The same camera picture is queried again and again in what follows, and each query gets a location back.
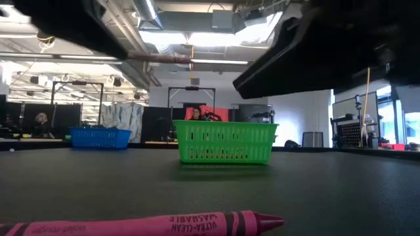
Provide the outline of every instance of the ceiling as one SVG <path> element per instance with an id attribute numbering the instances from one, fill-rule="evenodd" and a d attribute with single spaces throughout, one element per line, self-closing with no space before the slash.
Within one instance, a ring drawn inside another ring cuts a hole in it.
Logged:
<path id="1" fill-rule="evenodd" d="M 129 51 L 146 54 L 159 54 L 155 45 L 144 43 L 138 33 L 138 19 L 135 14 L 132 0 L 98 0 L 107 8 L 102 18 L 106 27 L 115 35 L 117 40 Z M 112 2 L 117 9 L 110 10 L 109 2 Z M 264 1 L 246 0 L 223 0 L 219 3 L 225 10 L 234 9 L 236 12 L 252 7 L 260 7 Z M 218 4 L 208 0 L 156 0 L 156 6 L 160 12 L 178 12 L 180 16 L 183 12 L 201 12 L 207 14 L 213 10 L 221 9 Z M 56 39 L 53 45 L 40 43 L 36 37 L 37 28 L 30 24 L 30 18 L 21 15 L 13 7 L 8 7 L 11 18 L 0 17 L 0 52 L 14 53 L 43 53 L 61 55 L 84 55 L 100 56 L 100 53 L 80 47 L 67 41 Z M 271 40 L 254 45 L 236 45 L 230 47 L 185 47 L 184 45 L 172 45 L 176 56 L 190 57 L 197 59 L 214 60 L 240 60 L 252 63 L 260 57 L 271 45 Z M 162 65 L 144 64 L 143 62 L 130 61 L 123 64 L 118 63 L 98 63 L 92 61 L 72 61 L 72 60 L 25 60 L 19 57 L 7 58 L 2 60 L 3 67 L 7 67 L 12 73 L 11 93 L 9 98 L 13 101 L 44 102 L 49 103 L 51 97 L 52 81 L 86 81 L 94 83 L 104 83 L 106 95 L 104 101 L 132 102 L 133 94 L 141 94 L 140 100 L 134 102 L 147 106 L 149 86 L 188 86 L 190 77 L 200 78 L 200 86 L 217 87 L 218 89 L 232 89 L 232 81 L 243 72 L 247 66 L 232 64 L 194 64 L 185 65 Z M 32 84 L 33 76 L 48 78 L 47 83 Z M 120 78 L 121 86 L 113 86 L 113 80 Z M 78 90 L 93 92 L 98 87 L 77 87 L 67 86 L 73 93 Z M 28 95 L 27 91 L 33 90 L 34 94 Z M 96 103 L 98 104 L 99 93 L 89 93 L 84 98 L 74 98 L 69 90 L 63 88 L 56 95 L 60 103 L 84 102 L 93 108 L 89 108 L 89 113 L 95 112 Z"/>

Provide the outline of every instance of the green plastic basket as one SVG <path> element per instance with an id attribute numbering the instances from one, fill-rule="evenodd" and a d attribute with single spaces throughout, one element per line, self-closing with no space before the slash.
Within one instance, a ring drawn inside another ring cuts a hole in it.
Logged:
<path id="1" fill-rule="evenodd" d="M 267 163 L 277 124 L 173 121 L 185 163 Z"/>

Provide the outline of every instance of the pink crayon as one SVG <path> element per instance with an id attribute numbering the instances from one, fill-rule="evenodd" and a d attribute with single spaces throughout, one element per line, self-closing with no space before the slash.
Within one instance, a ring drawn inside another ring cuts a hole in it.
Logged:
<path id="1" fill-rule="evenodd" d="M 133 220 L 0 224 L 4 236 L 254 236 L 283 219 L 250 210 L 154 216 Z"/>

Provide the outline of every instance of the blue basket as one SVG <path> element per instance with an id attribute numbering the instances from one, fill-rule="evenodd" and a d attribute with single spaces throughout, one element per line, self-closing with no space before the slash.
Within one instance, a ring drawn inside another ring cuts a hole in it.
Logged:
<path id="1" fill-rule="evenodd" d="M 130 130 L 116 128 L 70 128 L 75 148 L 127 148 Z"/>

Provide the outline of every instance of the dark table surface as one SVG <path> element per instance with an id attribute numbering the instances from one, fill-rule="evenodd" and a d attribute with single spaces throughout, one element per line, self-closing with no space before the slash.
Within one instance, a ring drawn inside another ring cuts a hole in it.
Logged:
<path id="1" fill-rule="evenodd" d="M 273 152 L 267 165 L 183 165 L 178 150 L 0 152 L 0 222 L 255 210 L 266 235 L 420 235 L 420 162 Z"/>

